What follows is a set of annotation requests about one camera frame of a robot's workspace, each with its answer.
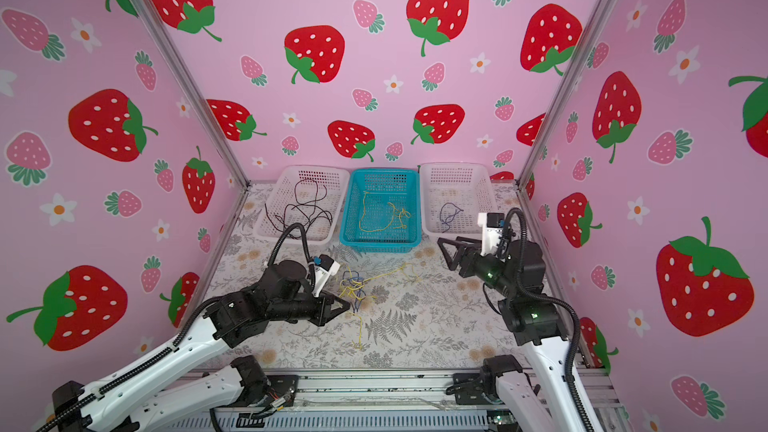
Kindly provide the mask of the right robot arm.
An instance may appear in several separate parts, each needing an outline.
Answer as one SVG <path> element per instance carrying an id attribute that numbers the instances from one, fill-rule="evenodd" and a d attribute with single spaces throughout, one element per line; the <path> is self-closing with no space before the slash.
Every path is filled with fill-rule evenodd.
<path id="1" fill-rule="evenodd" d="M 492 309 L 531 370 L 512 355 L 495 356 L 472 378 L 456 379 L 447 395 L 499 403 L 524 431 L 601 430 L 576 368 L 580 319 L 570 304 L 544 293 L 543 251 L 529 240 L 523 211 L 481 213 L 478 224 L 481 238 L 441 238 L 437 245 L 449 270 L 500 294 Z"/>

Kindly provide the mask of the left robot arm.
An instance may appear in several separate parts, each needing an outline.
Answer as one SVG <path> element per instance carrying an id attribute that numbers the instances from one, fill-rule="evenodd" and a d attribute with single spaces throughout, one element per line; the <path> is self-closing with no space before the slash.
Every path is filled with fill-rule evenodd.
<path id="1" fill-rule="evenodd" d="M 45 431 L 150 431 L 200 410 L 242 407 L 276 394 L 252 357 L 185 386 L 177 379 L 198 365 L 262 334 L 272 322 L 307 321 L 322 327 L 350 308 L 324 291 L 340 269 L 326 254 L 307 264 L 270 264 L 254 284 L 201 303 L 178 335 L 143 359 L 97 381 L 70 381 L 53 393 L 54 418 Z"/>

